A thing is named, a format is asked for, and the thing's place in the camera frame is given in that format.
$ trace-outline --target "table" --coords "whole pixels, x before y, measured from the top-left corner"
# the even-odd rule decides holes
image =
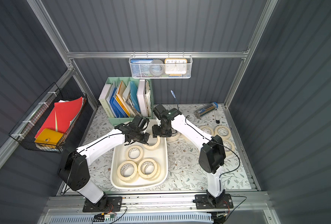
[[[210,126],[213,129],[218,125],[228,126],[224,111],[219,108],[220,124],[215,123],[215,114],[210,112],[204,115],[201,119],[194,116],[194,111],[201,104],[180,104],[179,110],[185,115],[190,115],[188,120],[196,126]],[[177,105],[164,105],[166,109],[177,107]],[[97,138],[107,134],[114,127],[109,123],[108,117],[100,106],[95,114],[95,117],[90,125],[88,133],[83,144],[87,144]],[[131,191],[194,191],[204,190],[207,188],[206,172],[199,166],[199,150],[195,148],[193,143],[184,139],[182,136],[178,141],[167,142],[168,147],[168,176],[166,180],[155,187],[145,188]],[[89,173],[92,181],[99,186],[103,191],[129,191],[115,188],[111,184],[111,163],[113,149],[102,155],[89,166]],[[224,171],[235,169],[239,164],[239,160],[235,155],[226,157],[224,160]],[[240,162],[240,167],[232,173],[227,173],[222,176],[221,182],[225,189],[251,189],[249,180],[244,170],[243,164]]]

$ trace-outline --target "gray corrugated wall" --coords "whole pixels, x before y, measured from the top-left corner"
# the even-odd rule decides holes
[[[266,0],[43,0],[69,51],[245,51]],[[96,98],[126,59],[76,59]],[[192,77],[153,80],[156,103],[223,102],[240,59],[194,59]]]
[[[192,77],[184,79],[152,79],[154,102],[179,103],[224,102],[240,58],[195,58]],[[128,59],[75,59],[86,82],[97,97],[108,77],[131,76]]]
[[[26,1],[0,1],[0,147],[38,96],[66,71]]]
[[[331,1],[280,1],[230,105],[282,223],[331,223]]]
[[[37,97],[66,71],[26,1],[0,1],[0,147]],[[0,170],[0,223],[35,223],[60,179],[59,154],[18,147]]]

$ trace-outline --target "clock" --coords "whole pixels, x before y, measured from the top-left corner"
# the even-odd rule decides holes
[[[169,74],[170,76],[186,74],[187,63],[188,61],[185,58],[167,58],[164,60],[165,74]]]

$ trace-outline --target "black mounting plate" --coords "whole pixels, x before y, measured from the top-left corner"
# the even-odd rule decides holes
[[[122,206],[122,197],[108,197],[108,204],[113,205],[112,211],[120,211]],[[88,199],[84,202],[83,212],[104,212],[105,209],[97,208],[92,202]]]
[[[226,201],[226,203],[228,203],[229,208],[231,209],[234,208],[230,194],[224,194],[223,199],[218,204],[216,204],[215,207],[212,207],[208,203],[208,196],[206,194],[195,195],[195,199],[204,202],[204,203],[200,203],[200,202],[196,203],[197,209],[227,209],[228,206],[225,203],[223,203],[223,201]]]

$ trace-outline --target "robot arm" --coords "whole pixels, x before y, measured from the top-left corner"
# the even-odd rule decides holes
[[[159,120],[159,125],[152,127],[154,136],[170,137],[173,128],[187,137],[199,149],[199,164],[207,172],[208,201],[211,204],[218,204],[225,194],[223,186],[219,184],[225,159],[221,137],[212,137],[203,132],[186,120],[185,116],[175,108],[166,110],[163,105],[157,105],[153,112]]]
[[[72,190],[78,191],[93,204],[104,198],[97,207],[105,207],[107,196],[104,197],[103,191],[90,179],[88,166],[107,151],[125,142],[147,144],[149,134],[144,133],[144,126],[148,123],[149,119],[136,116],[132,122],[117,125],[108,134],[78,147],[76,151],[64,152],[58,175]]]

